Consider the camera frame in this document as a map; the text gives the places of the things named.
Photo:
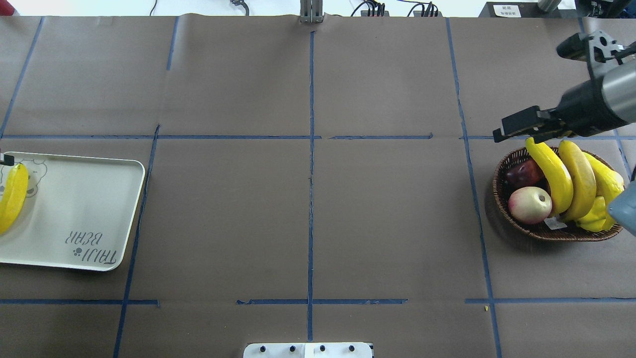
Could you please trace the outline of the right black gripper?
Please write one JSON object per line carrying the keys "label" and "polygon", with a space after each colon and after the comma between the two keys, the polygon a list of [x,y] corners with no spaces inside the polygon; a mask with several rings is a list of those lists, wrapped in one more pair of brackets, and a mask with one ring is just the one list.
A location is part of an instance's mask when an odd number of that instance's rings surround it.
{"label": "right black gripper", "polygon": [[534,143],[554,138],[590,137],[616,128],[617,116],[609,109],[602,95],[600,80],[588,80],[568,89],[554,110],[531,106],[501,120],[493,131],[493,140],[500,143],[509,138],[529,136]]}

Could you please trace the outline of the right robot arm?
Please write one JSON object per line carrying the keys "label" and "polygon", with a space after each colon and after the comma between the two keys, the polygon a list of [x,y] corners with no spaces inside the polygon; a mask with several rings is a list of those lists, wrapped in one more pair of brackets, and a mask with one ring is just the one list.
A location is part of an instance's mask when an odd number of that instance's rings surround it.
{"label": "right robot arm", "polygon": [[502,120],[495,142],[527,135],[530,158],[507,172],[515,188],[507,211],[517,222],[548,218],[575,222],[593,233],[620,224],[635,232],[635,184],[582,151],[572,137],[588,137],[635,121],[635,66],[622,64],[571,89],[547,111],[532,106]]}

